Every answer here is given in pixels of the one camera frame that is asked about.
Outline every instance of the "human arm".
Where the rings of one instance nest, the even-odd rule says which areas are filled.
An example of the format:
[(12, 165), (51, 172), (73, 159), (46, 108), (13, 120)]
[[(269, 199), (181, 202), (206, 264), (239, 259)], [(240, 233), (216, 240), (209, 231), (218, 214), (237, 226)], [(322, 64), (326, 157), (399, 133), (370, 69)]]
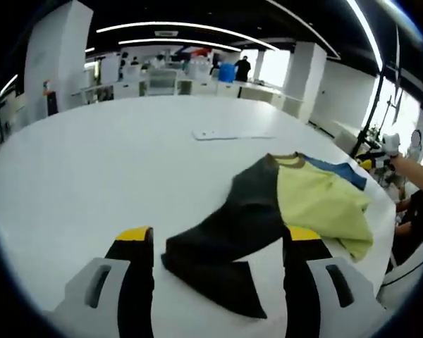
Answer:
[(407, 236), (412, 231), (412, 223), (407, 222), (395, 228), (395, 236)]
[(423, 190), (423, 165), (398, 155), (391, 159), (396, 171)]
[(410, 204), (410, 199), (404, 199), (402, 201), (399, 201), (396, 204), (396, 212), (400, 213), (402, 211), (406, 211), (407, 208), (409, 208), (409, 204)]

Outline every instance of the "blue fabric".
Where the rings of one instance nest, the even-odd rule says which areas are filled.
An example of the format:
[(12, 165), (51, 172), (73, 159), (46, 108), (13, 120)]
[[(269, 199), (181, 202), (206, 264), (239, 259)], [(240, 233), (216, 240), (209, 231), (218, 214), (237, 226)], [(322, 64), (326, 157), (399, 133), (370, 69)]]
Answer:
[(356, 174), (348, 163), (332, 164), (306, 155), (302, 156), (307, 162), (314, 165), (315, 167), (337, 174), (359, 190), (364, 190), (365, 185), (367, 185), (367, 179)]

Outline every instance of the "white table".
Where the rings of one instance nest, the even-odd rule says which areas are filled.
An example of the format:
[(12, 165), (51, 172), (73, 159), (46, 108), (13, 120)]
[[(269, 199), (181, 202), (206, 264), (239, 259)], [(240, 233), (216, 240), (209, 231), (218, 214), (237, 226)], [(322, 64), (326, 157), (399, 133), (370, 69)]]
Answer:
[[(193, 130), (271, 132), (277, 138), (199, 142)], [(376, 294), (393, 241), (392, 201), (330, 140), (267, 103), (244, 99), (158, 96), (107, 101), (46, 118), (13, 135), (0, 149), (0, 242), (5, 257), (29, 299), (52, 310), (62, 300), (67, 281), (92, 258), (103, 257), (123, 230), (151, 225), (159, 257), (168, 237), (221, 206), (232, 176), (267, 152), (294, 151), (334, 163), (350, 161), (367, 177), (366, 193), (373, 202), (366, 217), (374, 245), (354, 266), (373, 283)], [(351, 261), (336, 242), (326, 245), (334, 256)], [(156, 259), (155, 337), (261, 337), (267, 328), (273, 330), (267, 337), (284, 337), (280, 252), (277, 241), (245, 258), (268, 315), (263, 321), (205, 300)]]

